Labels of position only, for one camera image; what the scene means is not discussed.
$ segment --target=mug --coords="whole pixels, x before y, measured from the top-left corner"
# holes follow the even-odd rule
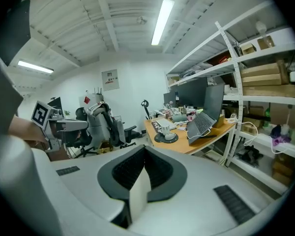
[[[161,131],[162,131],[162,134],[163,135],[167,135],[167,134],[169,134],[169,125],[167,125],[167,126],[162,126],[162,128],[161,128]]]

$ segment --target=framed sign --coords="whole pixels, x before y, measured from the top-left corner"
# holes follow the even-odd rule
[[[102,79],[103,79],[103,89],[104,89],[104,91],[119,88],[117,69],[102,72]]]

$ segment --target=metal shelving unit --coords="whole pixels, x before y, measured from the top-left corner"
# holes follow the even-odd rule
[[[271,103],[280,103],[280,104],[291,104],[295,105],[295,98],[290,97],[277,97],[277,96],[249,96],[243,95],[242,93],[242,84],[241,76],[239,70],[239,63],[244,65],[254,65],[255,63],[263,62],[270,63],[275,62],[277,54],[280,54],[281,57],[284,55],[289,55],[291,51],[295,50],[295,42],[286,43],[278,46],[274,46],[268,49],[260,50],[253,52],[251,54],[246,54],[241,57],[238,57],[237,53],[234,51],[231,41],[238,41],[239,43],[245,43],[251,39],[259,37],[259,33],[255,28],[255,23],[257,21],[262,21],[267,26],[266,34],[273,32],[275,30],[280,30],[288,27],[284,18],[281,16],[280,12],[277,10],[273,1],[265,1],[254,8],[243,13],[236,19],[232,20],[225,26],[220,26],[218,22],[215,22],[215,25],[218,28],[218,31],[215,32],[212,36],[208,37],[204,42],[194,48],[190,53],[183,57],[177,64],[167,74],[180,74],[187,69],[197,65],[198,63],[205,62],[206,60],[216,56],[224,51],[229,51],[231,54],[231,60],[218,64],[216,66],[203,69],[200,72],[188,76],[176,83],[169,85],[169,87],[179,86],[181,83],[186,83],[188,81],[200,78],[200,77],[216,77],[228,73],[233,73],[236,81],[236,87],[238,89],[238,95],[225,95],[224,100],[238,101],[238,119],[239,122],[242,122],[243,116],[243,101],[260,101],[260,102],[271,102]],[[215,48],[215,51],[210,54],[204,54],[207,51],[208,47],[212,47],[212,44],[218,42],[219,48]],[[269,164],[271,158],[264,156],[264,159],[261,161],[262,167],[253,168],[250,165],[242,162],[238,159],[237,156],[234,156],[235,149],[238,145],[238,142],[241,137],[251,139],[252,135],[241,132],[241,124],[237,124],[237,130],[235,135],[235,140],[233,142],[232,150],[229,154],[226,166],[229,166],[230,162],[235,163],[246,172],[260,180],[261,182],[268,185],[273,190],[282,194],[287,190],[287,187],[278,181],[274,180],[271,177],[271,165]],[[266,136],[258,136],[255,139],[255,142],[263,144],[265,146],[271,146],[271,138]],[[287,146],[289,149],[284,153],[295,157],[295,146],[290,144],[278,145],[275,147],[275,150],[284,151]]]

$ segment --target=person's arm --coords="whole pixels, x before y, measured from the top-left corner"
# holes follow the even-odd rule
[[[39,126],[30,120],[22,119],[17,116],[13,117],[8,134],[23,140],[47,142]]]

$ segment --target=laptop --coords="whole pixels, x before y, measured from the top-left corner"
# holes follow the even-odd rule
[[[224,97],[224,83],[206,88],[203,111],[187,124],[189,144],[192,144],[218,121]]]

